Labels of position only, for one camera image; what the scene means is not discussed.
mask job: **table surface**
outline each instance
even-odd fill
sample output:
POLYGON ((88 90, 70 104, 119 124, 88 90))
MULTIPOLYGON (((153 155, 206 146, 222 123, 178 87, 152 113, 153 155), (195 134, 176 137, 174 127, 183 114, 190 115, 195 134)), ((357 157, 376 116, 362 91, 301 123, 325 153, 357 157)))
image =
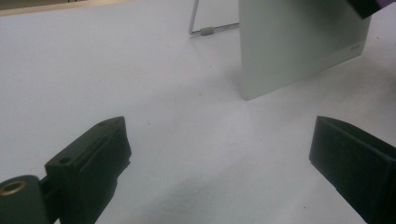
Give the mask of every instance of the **table surface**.
MULTIPOLYGON (((239 31, 190 38, 191 9, 136 0, 0 18, 0 179, 44 177, 92 125, 124 116, 132 164, 98 224, 364 223, 308 153, 318 115, 396 146, 396 6, 373 16, 362 56, 252 101, 239 31)), ((205 20, 233 17, 223 9, 205 20)))

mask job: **white table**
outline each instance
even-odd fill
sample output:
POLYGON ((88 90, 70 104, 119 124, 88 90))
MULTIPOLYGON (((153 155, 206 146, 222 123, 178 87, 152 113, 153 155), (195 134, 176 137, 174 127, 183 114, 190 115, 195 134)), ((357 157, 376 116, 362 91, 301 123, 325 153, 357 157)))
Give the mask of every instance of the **white table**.
POLYGON ((396 6, 363 56, 245 101, 238 31, 189 38, 191 4, 0 18, 0 179, 123 115, 132 164, 98 224, 364 223, 308 153, 317 115, 396 146, 396 6))

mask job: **black object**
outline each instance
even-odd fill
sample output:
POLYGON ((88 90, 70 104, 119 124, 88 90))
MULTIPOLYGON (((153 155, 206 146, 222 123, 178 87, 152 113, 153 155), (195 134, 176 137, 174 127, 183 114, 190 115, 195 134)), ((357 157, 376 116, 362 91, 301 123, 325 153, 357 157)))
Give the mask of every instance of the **black object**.
POLYGON ((130 157, 123 117, 96 124, 47 162, 41 181, 24 175, 0 184, 0 223, 94 223, 130 157))
POLYGON ((375 0, 347 0, 356 12, 362 17, 367 18, 381 9, 381 6, 375 0))
POLYGON ((318 117, 309 159, 367 223, 396 223, 395 147, 341 120, 318 117))

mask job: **white tabletop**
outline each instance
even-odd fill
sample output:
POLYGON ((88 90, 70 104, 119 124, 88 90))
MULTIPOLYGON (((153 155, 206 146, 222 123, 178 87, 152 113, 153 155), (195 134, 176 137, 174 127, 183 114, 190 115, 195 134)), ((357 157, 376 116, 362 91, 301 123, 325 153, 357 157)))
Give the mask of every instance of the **white tabletop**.
POLYGON ((308 153, 317 115, 396 146, 396 6, 374 15, 363 56, 252 101, 238 30, 189 38, 191 8, 0 18, 0 181, 44 177, 92 125, 124 116, 132 163, 98 224, 364 223, 308 153))

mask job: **dark object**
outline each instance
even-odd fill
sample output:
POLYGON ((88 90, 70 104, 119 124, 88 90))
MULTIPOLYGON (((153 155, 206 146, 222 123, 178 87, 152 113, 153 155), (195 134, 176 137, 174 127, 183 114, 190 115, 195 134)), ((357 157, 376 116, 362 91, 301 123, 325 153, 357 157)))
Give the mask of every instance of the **dark object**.
POLYGON ((318 117, 309 159, 367 223, 396 223, 395 147, 351 124, 318 117))
POLYGON ((24 175, 0 184, 0 223, 94 223, 130 156, 123 117, 96 124, 47 162, 43 180, 24 175))
POLYGON ((375 0, 347 0, 356 12, 362 17, 367 18, 381 9, 381 6, 375 0))

